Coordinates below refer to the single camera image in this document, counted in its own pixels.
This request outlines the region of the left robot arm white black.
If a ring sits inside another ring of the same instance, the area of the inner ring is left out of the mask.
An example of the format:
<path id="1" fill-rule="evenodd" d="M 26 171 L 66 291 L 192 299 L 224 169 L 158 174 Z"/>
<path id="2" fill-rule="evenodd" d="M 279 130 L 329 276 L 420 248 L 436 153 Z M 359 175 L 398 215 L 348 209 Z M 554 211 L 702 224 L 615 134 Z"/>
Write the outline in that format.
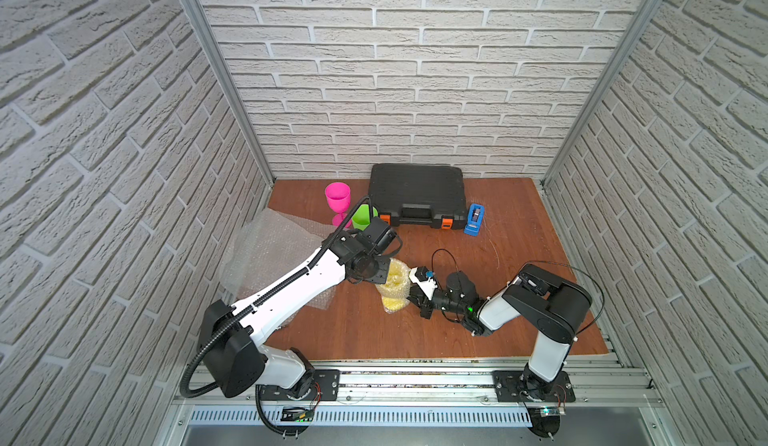
<path id="1" fill-rule="evenodd" d="M 232 305 L 218 300 L 202 318 L 197 353 L 182 373 L 180 394 L 195 398 L 216 389 L 227 398 L 250 387 L 274 386 L 295 399 L 314 385 L 314 367 L 296 348 L 279 350 L 265 344 L 290 316 L 321 293 L 343 281 L 384 284 L 392 242 L 397 232 L 374 217 L 363 230 L 337 228 L 302 264 Z"/>

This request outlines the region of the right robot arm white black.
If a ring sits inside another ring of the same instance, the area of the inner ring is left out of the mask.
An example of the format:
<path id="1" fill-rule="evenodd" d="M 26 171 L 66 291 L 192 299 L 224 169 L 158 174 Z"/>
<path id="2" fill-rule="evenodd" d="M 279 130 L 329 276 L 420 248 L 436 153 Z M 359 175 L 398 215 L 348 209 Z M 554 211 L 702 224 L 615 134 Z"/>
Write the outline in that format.
<path id="1" fill-rule="evenodd" d="M 435 311 L 452 313 L 474 336 L 488 336 L 518 318 L 537 329 L 534 350 L 519 379 L 528 393 L 555 383 L 592 306 L 581 286 L 533 264 L 526 264 L 498 293 L 481 298 L 462 271 L 450 274 L 441 287 L 425 266 L 409 271 L 408 300 L 429 319 Z"/>

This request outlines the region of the green plastic wine glass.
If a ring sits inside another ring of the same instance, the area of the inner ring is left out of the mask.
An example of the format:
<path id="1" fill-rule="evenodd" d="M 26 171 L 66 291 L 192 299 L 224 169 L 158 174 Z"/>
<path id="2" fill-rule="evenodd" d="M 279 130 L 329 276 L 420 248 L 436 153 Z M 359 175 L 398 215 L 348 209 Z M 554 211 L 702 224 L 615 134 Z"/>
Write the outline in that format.
<path id="1" fill-rule="evenodd" d="M 378 216 L 378 210 L 369 204 L 360 205 L 352 216 L 352 227 L 360 231 L 365 230 L 371 223 L 373 217 Z"/>

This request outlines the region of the bubble wrap stack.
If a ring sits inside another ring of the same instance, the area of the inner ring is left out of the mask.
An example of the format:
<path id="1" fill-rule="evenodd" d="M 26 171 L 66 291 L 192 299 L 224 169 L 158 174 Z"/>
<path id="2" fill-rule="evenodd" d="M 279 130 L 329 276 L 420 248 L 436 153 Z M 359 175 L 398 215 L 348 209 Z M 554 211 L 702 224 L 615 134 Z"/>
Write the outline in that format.
<path id="1" fill-rule="evenodd" d="M 216 279 L 228 291 L 225 303 L 236 312 L 255 304 L 308 266 L 332 233 L 330 225 L 269 208 L 258 212 L 229 242 L 218 267 Z M 345 279 L 344 266 L 327 251 L 307 273 L 255 306 L 244 323 L 266 337 L 306 305 L 328 308 L 333 289 Z"/>

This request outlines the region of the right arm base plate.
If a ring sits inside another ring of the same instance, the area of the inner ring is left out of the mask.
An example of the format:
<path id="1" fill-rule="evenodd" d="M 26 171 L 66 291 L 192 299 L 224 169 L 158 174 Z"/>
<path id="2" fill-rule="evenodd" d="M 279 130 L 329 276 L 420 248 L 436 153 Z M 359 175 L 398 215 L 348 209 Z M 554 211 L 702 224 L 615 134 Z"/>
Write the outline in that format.
<path id="1" fill-rule="evenodd" d="M 524 370 L 499 370 L 492 372 L 497 401 L 572 403 L 576 401 L 574 389 L 567 372 L 546 382 L 525 368 Z"/>

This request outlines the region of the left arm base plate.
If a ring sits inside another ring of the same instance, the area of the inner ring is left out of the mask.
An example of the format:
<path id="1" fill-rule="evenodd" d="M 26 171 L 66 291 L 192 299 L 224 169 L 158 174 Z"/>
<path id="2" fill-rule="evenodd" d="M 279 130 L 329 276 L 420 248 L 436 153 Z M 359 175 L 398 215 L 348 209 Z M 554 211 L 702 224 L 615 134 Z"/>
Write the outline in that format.
<path id="1" fill-rule="evenodd" d="M 298 382 L 285 389 L 276 385 L 259 385 L 258 392 L 266 401 L 335 401 L 338 396 L 341 371 L 314 369 L 305 372 Z"/>

